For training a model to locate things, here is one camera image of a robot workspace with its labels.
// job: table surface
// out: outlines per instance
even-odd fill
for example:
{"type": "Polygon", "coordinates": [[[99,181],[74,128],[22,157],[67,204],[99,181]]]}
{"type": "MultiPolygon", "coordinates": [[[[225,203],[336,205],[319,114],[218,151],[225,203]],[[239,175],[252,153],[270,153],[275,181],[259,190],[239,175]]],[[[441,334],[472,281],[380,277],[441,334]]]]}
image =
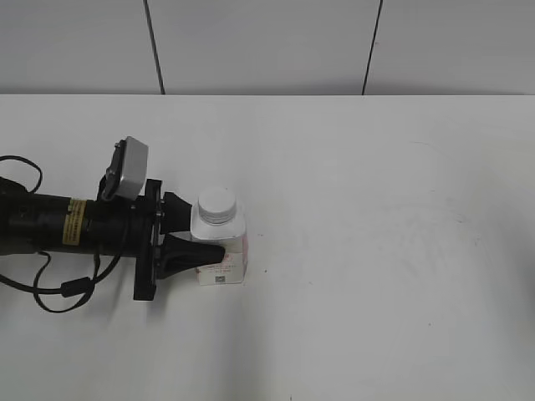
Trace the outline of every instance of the table surface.
{"type": "MultiPolygon", "coordinates": [[[[65,315],[0,290],[10,400],[528,400],[535,394],[535,97],[0,96],[2,153],[93,198],[113,143],[148,177],[247,207],[243,284],[132,298],[133,261],[65,315]]],[[[30,186],[6,162],[0,175],[30,186]]],[[[5,256],[31,282],[39,256],[5,256]]],[[[53,255],[43,285],[89,256],[53,255]]],[[[68,301],[50,299],[52,306],[68,301]]]]}

